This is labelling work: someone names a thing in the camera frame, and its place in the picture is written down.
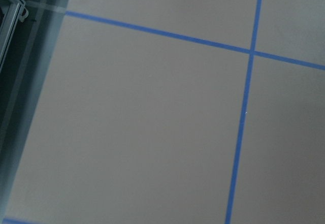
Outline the aluminium frame rail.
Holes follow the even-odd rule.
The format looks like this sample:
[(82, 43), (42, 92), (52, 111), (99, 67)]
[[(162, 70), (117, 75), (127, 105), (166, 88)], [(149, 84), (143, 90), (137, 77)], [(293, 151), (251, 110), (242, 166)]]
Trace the aluminium frame rail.
[(25, 0), (1, 0), (1, 67), (4, 65), (7, 52), (17, 22), (25, 10)]

